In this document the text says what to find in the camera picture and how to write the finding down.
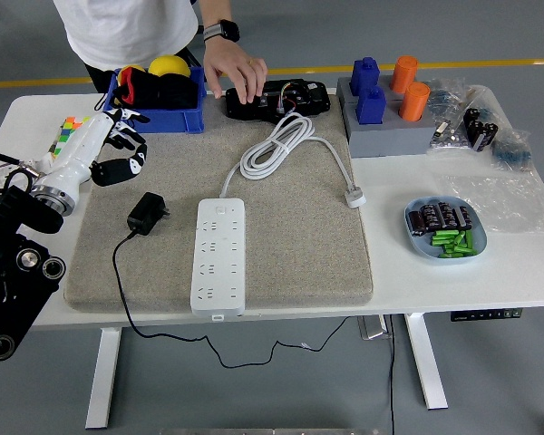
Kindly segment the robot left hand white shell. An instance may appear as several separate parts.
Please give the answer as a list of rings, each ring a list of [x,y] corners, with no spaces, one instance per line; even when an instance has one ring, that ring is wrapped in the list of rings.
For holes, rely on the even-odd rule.
[[[93,115],[70,136],[50,172],[34,183],[31,195],[60,203],[66,213],[70,214],[79,201],[80,185],[90,178],[90,167],[105,143],[111,143],[119,149],[133,150],[124,132],[137,143],[144,142],[143,137],[126,123],[131,119],[143,123],[150,121],[139,112],[121,108]]]

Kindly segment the person's left hand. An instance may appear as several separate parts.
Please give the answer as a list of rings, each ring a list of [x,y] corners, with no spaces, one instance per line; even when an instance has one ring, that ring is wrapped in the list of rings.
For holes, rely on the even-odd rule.
[[[247,54],[237,43],[215,36],[205,42],[204,72],[216,99],[224,94],[219,81],[224,74],[234,85],[239,101],[246,104],[262,95],[268,68],[264,59]]]

